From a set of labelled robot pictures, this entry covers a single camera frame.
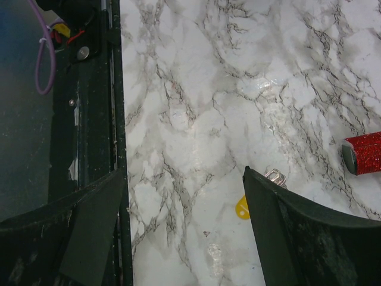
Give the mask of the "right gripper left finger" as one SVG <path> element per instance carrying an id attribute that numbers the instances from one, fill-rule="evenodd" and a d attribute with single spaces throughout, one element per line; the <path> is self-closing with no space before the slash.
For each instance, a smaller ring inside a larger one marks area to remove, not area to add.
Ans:
<path id="1" fill-rule="evenodd" d="M 1 285 L 117 285 L 123 173 L 1 222 Z"/>

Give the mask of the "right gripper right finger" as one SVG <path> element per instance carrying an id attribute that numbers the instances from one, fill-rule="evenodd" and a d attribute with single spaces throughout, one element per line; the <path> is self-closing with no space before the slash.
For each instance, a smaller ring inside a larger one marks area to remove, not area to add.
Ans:
<path id="1" fill-rule="evenodd" d="M 243 185 L 266 285 L 380 285 L 380 222 L 342 213 L 250 167 Z"/>

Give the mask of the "yellow capped key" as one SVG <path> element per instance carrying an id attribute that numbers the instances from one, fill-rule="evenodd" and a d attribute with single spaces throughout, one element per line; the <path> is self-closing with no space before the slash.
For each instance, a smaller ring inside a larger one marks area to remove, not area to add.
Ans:
<path id="1" fill-rule="evenodd" d="M 268 171 L 264 177 L 274 182 L 276 185 L 285 186 L 286 176 L 278 169 Z M 235 212 L 236 215 L 242 220 L 250 219 L 248 203 L 245 195 L 237 202 Z"/>

